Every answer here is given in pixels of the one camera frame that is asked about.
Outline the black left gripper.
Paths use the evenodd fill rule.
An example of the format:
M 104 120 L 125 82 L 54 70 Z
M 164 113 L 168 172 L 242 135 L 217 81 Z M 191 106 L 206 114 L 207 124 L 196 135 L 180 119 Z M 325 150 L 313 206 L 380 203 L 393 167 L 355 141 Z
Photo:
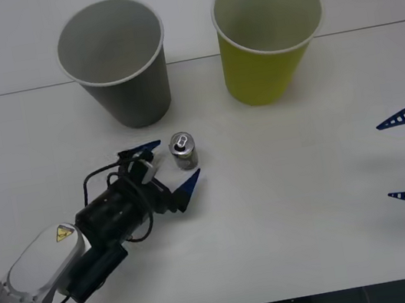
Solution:
M 152 153 L 160 144 L 161 140 L 155 140 L 120 151 L 117 154 L 118 161 L 138 160 L 143 153 Z M 187 210 L 200 170 L 197 169 L 189 179 L 171 193 L 170 189 L 155 177 L 157 168 L 152 163 L 146 160 L 138 160 L 133 163 L 134 178 L 137 179 L 138 186 L 149 200 L 154 212 L 159 214 L 164 214 L 166 211 L 185 212 Z

